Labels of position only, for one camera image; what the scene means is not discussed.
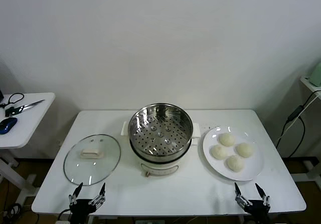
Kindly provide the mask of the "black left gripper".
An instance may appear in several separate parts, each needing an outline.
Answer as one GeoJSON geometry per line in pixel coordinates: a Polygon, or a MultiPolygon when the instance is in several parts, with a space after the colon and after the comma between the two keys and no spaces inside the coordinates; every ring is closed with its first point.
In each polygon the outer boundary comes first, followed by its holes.
{"type": "Polygon", "coordinates": [[[77,199],[83,182],[69,195],[69,208],[72,214],[91,214],[97,211],[97,206],[101,206],[105,202],[105,183],[102,185],[99,194],[91,199],[77,199]]]}

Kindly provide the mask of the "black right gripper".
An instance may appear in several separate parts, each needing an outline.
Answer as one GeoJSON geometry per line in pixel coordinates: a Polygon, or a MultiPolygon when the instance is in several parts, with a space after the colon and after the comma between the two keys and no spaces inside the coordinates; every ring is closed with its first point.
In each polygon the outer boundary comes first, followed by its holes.
{"type": "Polygon", "coordinates": [[[256,217],[264,217],[267,216],[270,210],[270,196],[266,195],[264,190],[256,183],[256,189],[262,200],[248,200],[246,199],[239,189],[237,183],[234,183],[236,197],[235,200],[240,207],[244,207],[244,211],[246,213],[251,214],[256,217]]]}

